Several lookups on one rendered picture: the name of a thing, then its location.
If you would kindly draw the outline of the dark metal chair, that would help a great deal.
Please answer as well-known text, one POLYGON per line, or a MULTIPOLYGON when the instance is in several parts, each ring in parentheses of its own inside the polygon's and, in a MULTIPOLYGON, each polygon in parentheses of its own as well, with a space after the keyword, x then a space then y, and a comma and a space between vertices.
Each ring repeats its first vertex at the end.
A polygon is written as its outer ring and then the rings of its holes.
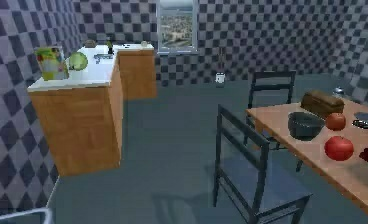
MULTIPOLYGON (((253 99, 254 93, 259 91, 279 91, 279 90, 288 90, 287 101, 286 104, 290 104, 293 96, 293 87, 295 83, 296 77, 295 70, 289 71, 256 71, 253 73, 252 82, 249 90, 249 99, 248 99, 248 109, 253 108, 253 99), (259 79, 267 79, 267 78, 289 78, 288 83, 275 83, 275 84, 258 84, 257 81, 259 79)), ((246 124, 251 127, 255 127, 255 123, 251 119, 251 115, 246 115, 246 124)), ((280 150, 287 149, 286 147, 280 147, 280 142, 278 142, 274 137, 268 135, 266 136, 269 142, 276 143, 275 148, 271 148, 270 150, 280 150)), ((296 172, 300 172, 301 167, 303 165, 302 160, 297 161, 296 172)))
POLYGON ((312 193, 278 164, 269 160, 269 141, 223 106, 218 107, 213 199, 224 190, 246 224, 272 224, 291 216, 300 224, 312 193), (228 120, 259 147, 259 155, 223 125, 228 120))

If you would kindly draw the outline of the wooden kitchen counter white top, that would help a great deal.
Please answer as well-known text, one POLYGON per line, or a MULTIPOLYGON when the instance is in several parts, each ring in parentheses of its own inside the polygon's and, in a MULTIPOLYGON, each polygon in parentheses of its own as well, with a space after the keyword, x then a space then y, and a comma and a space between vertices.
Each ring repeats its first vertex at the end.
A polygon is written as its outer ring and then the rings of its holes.
POLYGON ((96 64, 95 54, 108 48, 79 50, 88 59, 84 70, 64 80, 38 79, 27 88, 53 161, 61 176, 120 165, 123 92, 118 58, 96 64))

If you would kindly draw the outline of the wooden corner cabinet white top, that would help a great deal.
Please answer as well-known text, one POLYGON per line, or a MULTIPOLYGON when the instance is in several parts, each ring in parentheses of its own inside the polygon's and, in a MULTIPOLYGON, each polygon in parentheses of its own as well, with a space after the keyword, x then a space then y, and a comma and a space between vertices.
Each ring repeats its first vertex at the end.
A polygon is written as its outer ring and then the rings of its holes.
POLYGON ((125 100, 157 96, 155 49, 147 43, 116 48, 125 100))

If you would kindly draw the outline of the window with city view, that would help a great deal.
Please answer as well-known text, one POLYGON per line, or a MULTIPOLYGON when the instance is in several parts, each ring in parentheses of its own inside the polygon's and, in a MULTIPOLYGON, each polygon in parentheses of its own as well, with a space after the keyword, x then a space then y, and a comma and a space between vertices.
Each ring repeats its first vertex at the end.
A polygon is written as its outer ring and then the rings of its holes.
POLYGON ((158 53, 197 52, 198 0, 157 0, 158 53))

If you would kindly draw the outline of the grey sink faucet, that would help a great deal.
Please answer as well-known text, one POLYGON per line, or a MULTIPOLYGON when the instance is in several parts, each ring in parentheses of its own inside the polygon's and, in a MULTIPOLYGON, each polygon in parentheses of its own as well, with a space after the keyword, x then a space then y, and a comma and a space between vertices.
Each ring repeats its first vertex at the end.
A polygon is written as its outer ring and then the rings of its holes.
POLYGON ((112 60, 113 54, 95 54, 94 59, 96 60, 96 64, 99 64, 102 60, 112 60))

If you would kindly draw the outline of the green lettuce head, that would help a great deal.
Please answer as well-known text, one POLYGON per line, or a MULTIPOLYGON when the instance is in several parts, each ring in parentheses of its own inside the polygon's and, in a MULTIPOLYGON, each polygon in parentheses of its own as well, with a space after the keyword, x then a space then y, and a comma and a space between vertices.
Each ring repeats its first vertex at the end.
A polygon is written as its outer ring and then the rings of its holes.
POLYGON ((88 59, 81 52, 73 52, 69 57, 69 69, 75 71, 84 70, 88 65, 88 59))

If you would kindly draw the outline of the dark grey bowl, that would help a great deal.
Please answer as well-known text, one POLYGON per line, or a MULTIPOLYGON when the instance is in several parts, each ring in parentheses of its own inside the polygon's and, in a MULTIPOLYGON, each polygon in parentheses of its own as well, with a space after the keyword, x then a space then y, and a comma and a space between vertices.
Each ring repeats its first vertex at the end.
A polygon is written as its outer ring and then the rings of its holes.
POLYGON ((311 113, 292 112, 288 115, 288 130, 297 140, 311 141, 324 126, 325 121, 311 113))

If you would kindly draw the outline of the colourful cereal box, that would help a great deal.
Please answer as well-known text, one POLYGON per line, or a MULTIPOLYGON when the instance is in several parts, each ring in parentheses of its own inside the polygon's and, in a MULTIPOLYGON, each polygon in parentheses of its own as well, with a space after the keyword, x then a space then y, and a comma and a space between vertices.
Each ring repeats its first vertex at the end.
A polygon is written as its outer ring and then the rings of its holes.
POLYGON ((69 77, 61 46, 38 47, 35 56, 45 81, 63 80, 69 77))

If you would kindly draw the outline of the small red tomato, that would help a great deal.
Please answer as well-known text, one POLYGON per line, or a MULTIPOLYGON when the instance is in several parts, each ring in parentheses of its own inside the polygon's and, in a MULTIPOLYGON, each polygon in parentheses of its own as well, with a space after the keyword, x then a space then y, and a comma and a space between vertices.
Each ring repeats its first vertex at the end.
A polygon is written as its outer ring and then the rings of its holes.
POLYGON ((343 130, 346 126, 346 117, 342 113, 332 113, 325 119, 325 125, 332 131, 343 130))

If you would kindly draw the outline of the large red apple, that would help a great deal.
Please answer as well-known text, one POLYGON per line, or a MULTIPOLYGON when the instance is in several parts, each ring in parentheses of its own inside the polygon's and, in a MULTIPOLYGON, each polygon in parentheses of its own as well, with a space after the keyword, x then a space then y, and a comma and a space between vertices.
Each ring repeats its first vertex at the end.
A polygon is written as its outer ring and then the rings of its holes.
POLYGON ((345 161, 354 153, 352 142, 341 136, 333 136, 326 141, 324 146, 325 154, 332 160, 345 161))

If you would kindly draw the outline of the wooden dining table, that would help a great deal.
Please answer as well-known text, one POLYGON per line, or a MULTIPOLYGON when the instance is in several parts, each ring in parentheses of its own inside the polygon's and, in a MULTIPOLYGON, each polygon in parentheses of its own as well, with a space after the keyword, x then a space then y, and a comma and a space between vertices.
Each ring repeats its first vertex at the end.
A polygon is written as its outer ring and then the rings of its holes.
POLYGON ((368 163, 359 157, 363 149, 368 147, 368 130, 352 125, 354 114, 368 113, 368 107, 347 99, 343 102, 346 127, 339 132, 324 127, 311 141, 294 139, 288 130, 288 115, 291 112, 304 112, 299 103, 252 108, 247 109, 246 113, 258 123, 258 132, 267 131, 368 216, 368 163), (351 158, 339 162, 325 154, 325 143, 333 136, 342 136, 352 142, 354 153, 351 158))

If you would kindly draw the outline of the grey bin rim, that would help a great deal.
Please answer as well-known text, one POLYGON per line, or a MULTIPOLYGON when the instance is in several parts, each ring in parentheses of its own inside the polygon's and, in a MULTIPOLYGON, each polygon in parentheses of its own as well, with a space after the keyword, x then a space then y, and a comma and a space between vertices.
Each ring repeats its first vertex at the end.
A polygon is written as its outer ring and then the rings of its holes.
POLYGON ((54 224, 52 211, 36 208, 0 216, 0 224, 54 224))

